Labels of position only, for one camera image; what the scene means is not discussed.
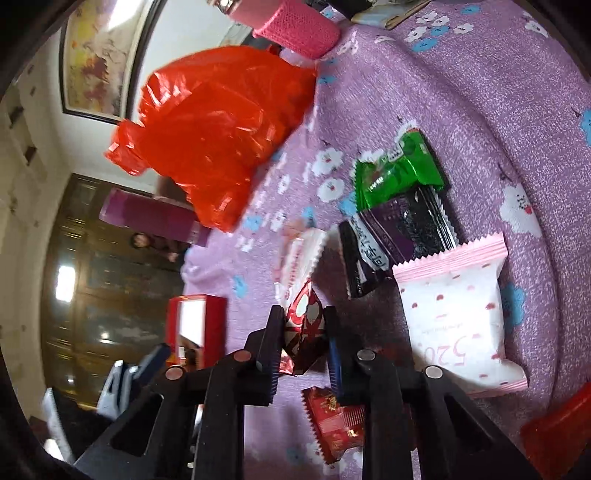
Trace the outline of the framed horse painting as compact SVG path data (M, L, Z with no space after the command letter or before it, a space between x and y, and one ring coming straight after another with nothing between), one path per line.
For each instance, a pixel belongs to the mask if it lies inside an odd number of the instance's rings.
M116 124L130 116L162 0L87 0L61 29L59 84L65 114Z

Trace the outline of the seated person dark coat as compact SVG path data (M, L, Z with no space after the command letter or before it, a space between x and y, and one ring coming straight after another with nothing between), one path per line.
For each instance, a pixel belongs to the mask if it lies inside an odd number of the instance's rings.
M188 246L176 240L170 240L157 235L135 232L130 236L130 246L136 250L145 250L156 254L170 263L180 262Z

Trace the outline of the pink white snack packet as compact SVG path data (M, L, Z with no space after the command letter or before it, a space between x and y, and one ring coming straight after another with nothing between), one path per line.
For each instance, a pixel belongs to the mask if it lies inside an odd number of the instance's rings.
M417 369L440 367L473 397L528 388L505 355L499 277L508 257L495 233L392 268Z

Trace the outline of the brown wooden glass doors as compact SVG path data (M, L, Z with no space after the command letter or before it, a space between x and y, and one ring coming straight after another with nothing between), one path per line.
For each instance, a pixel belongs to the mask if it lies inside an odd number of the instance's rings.
M181 294L180 264L131 247L131 230L99 212L112 184L70 176L43 275L40 341L45 383L96 404L112 364L137 363L165 339L169 299Z

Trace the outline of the pink sleeved bottle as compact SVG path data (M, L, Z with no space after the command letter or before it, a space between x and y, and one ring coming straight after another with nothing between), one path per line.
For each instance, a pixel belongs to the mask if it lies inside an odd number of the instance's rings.
M320 59L335 47L341 30L304 1L207 1L252 35L280 44L301 57Z

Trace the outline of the red gift box tray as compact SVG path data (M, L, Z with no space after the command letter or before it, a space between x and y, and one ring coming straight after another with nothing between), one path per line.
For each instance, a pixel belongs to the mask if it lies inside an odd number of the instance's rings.
M191 294L169 300L166 343L171 349L166 366L187 371L213 367L225 355L226 298Z

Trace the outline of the red box corner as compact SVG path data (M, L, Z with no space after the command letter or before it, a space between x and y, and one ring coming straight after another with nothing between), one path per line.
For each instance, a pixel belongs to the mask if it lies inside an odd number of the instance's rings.
M526 456L543 479L562 479L590 446L590 383L521 429Z

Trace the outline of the dark purple snack packet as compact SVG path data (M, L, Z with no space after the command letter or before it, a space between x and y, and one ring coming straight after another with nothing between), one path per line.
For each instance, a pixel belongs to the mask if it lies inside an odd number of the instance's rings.
M351 299L394 278L393 267L460 244L431 186L418 186L339 223L339 245Z

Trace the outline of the red white candy packet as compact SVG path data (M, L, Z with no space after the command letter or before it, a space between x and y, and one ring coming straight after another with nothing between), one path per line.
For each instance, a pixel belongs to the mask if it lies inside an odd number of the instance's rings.
M324 309L308 280L287 307L280 375L303 375L327 350Z

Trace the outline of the red square snack packet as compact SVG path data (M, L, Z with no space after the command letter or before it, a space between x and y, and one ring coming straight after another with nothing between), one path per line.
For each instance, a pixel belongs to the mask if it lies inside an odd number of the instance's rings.
M301 398L325 464L338 462L346 450L363 447L365 407L342 406L329 388L304 389Z

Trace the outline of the red plastic bag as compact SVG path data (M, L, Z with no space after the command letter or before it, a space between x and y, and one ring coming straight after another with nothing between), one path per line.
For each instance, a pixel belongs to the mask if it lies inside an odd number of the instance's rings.
M256 173L314 103L316 83L315 69L269 51L199 51L149 76L138 121L121 121L104 155L129 175L170 178L204 226L231 232Z

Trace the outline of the purple floral tablecloth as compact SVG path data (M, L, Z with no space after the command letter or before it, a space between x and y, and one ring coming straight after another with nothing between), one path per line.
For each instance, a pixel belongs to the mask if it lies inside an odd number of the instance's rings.
M559 39L511 1L435 2L391 32L345 25L315 104L231 234L212 232L185 289L228 300L228 351L266 325L283 234L353 213L353 164L410 128L446 176L462 241L504 234L505 351L525 391L481 402L513 440L590 377L590 86Z

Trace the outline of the white pink striped packet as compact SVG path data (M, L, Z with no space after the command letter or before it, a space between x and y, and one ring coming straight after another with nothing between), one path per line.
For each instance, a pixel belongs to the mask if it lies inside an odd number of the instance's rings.
M276 301L287 308L296 299L304 284L311 279L325 250L328 233L308 228L288 239L280 256L279 275L276 277Z

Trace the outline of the green snack packet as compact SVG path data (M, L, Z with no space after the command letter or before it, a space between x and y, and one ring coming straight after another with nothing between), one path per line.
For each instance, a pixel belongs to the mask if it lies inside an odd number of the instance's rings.
M439 191L446 183L423 134L419 129L412 128L376 160L356 161L353 186L356 210L363 211L417 186L433 187Z

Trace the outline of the purple thermos bottle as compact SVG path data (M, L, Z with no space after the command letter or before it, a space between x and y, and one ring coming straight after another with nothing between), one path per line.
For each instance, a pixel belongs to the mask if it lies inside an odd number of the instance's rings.
M202 226L193 210L113 188L99 219L113 226L204 247L211 229Z

